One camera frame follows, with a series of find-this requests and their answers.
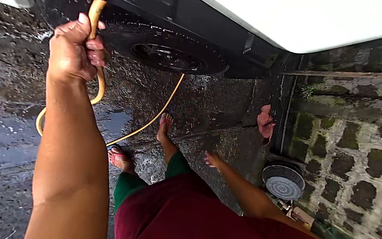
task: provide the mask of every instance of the foot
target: foot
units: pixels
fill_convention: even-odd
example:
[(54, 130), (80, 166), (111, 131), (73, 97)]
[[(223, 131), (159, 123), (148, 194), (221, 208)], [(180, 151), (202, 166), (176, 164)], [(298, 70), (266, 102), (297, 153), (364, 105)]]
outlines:
[(128, 159), (128, 157), (126, 157), (125, 153), (121, 149), (116, 147), (111, 148), (108, 151), (108, 156), (109, 162), (111, 162), (115, 167), (120, 168), (122, 172), (136, 174), (135, 163), (132, 160)]
[(167, 113), (163, 113), (160, 117), (159, 131), (157, 132), (157, 140), (161, 141), (167, 138), (167, 133), (169, 133), (172, 127), (173, 118)]

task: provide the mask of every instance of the green pants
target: green pants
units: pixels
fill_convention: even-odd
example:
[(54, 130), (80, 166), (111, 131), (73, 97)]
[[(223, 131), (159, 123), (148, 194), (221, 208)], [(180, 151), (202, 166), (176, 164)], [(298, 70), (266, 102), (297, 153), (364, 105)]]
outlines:
[[(178, 174), (194, 172), (189, 166), (183, 154), (178, 151), (169, 160), (165, 177), (170, 178)], [(139, 176), (130, 173), (121, 173), (117, 178), (116, 188), (114, 189), (115, 211), (120, 204), (132, 193), (147, 187), (148, 183), (142, 180)]]

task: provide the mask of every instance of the rag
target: rag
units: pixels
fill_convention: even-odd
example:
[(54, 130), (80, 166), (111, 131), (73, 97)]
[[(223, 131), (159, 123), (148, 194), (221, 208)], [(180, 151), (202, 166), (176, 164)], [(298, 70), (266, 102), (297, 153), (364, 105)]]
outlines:
[(273, 122), (272, 116), (269, 115), (270, 105), (262, 106), (262, 112), (257, 116), (257, 126), (259, 127), (259, 132), (262, 135), (262, 145), (266, 146), (269, 144), (273, 133)]

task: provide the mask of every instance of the red shirt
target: red shirt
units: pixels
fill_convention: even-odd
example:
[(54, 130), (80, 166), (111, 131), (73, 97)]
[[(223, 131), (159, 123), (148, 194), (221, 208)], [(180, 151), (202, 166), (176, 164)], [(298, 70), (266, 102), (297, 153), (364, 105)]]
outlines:
[(238, 216), (196, 174), (180, 174), (127, 197), (115, 216), (117, 239), (312, 237), (282, 222)]

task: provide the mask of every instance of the wet concrete floor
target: wet concrete floor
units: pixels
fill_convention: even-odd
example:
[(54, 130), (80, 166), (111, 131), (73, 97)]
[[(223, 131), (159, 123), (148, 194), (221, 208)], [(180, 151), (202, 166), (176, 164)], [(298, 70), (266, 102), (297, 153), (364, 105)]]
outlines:
[[(0, 4), (0, 238), (22, 238), (32, 209), (31, 181), (40, 136), (36, 115), (45, 106), (45, 72), (52, 28), (31, 10)], [(180, 77), (157, 71), (112, 51), (105, 69), (106, 93), (94, 105), (97, 124), (109, 142), (146, 124), (163, 107)], [(216, 150), (246, 178), (257, 182), (268, 148), (261, 147), (256, 128), (260, 107), (279, 109), (281, 78), (224, 79), (222, 74), (187, 75), (167, 107), (174, 117), (173, 141), (191, 167), (223, 203), (240, 213), (236, 200), (217, 170), (202, 160), (202, 150)], [(90, 95), (98, 90), (89, 83)], [(275, 111), (281, 120), (283, 108)], [(138, 174), (148, 183), (164, 178), (158, 124), (120, 142), (133, 155)], [(118, 169), (110, 166), (110, 191)], [(113, 237), (114, 200), (110, 198), (109, 237)]]

